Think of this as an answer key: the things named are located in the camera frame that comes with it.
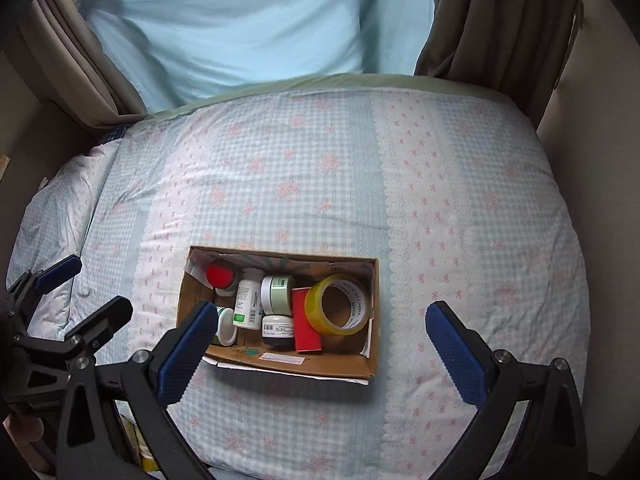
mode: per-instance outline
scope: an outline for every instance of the yellow tape roll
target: yellow tape roll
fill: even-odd
[[[344,326],[336,326],[329,321],[322,309],[322,297],[330,286],[337,288],[351,303],[351,314]],[[371,312],[371,302],[364,287],[356,279],[346,274],[334,274],[311,287],[305,298],[305,314],[316,332],[326,335],[351,335],[359,332],[367,324]]]

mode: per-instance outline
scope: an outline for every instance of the white pill bottle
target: white pill bottle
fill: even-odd
[[[264,272],[249,267],[243,271],[242,280],[238,283],[236,307],[234,309],[234,325],[249,330],[262,329],[262,303],[260,286]]]

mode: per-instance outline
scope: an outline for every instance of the bed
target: bed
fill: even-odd
[[[200,365],[169,411],[217,478],[426,480],[474,415],[425,334],[434,300],[492,348],[541,364],[565,357],[582,391],[580,247],[535,131],[497,92],[337,75],[160,112],[34,197],[7,283],[79,254],[82,272],[42,300],[30,334],[62,338],[119,294],[133,318],[97,354],[115,362],[175,325],[190,245],[380,260],[368,385]]]

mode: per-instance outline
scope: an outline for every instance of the light blue curtain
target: light blue curtain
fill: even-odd
[[[157,112],[301,75],[413,73],[433,0],[91,0],[81,12]]]

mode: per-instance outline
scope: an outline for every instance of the cardboard box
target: cardboard box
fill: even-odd
[[[212,301],[219,306],[234,307],[235,297],[217,297],[215,290],[210,288],[206,279],[207,266],[216,258],[224,258],[239,269],[256,267],[264,270],[267,275],[292,274],[296,278],[296,286],[311,286],[314,282],[338,272],[349,274],[358,278],[367,287],[371,298],[372,315],[369,323],[357,334],[344,337],[323,335],[321,352],[279,352],[263,344],[261,331],[241,328],[238,330],[235,345],[229,347],[210,345],[205,361],[218,367],[261,370],[363,384],[367,384],[368,379],[375,375],[378,365],[380,330],[378,304],[380,294],[376,259],[191,247],[180,286],[177,324],[180,324],[193,306],[201,300]],[[336,293],[331,300],[334,304],[343,301],[345,305],[342,311],[347,312],[346,297],[339,291]],[[299,362],[300,358],[303,360],[300,364],[277,362],[267,360],[270,356],[264,357],[265,353],[277,354],[276,358],[282,356],[282,360],[292,362]]]

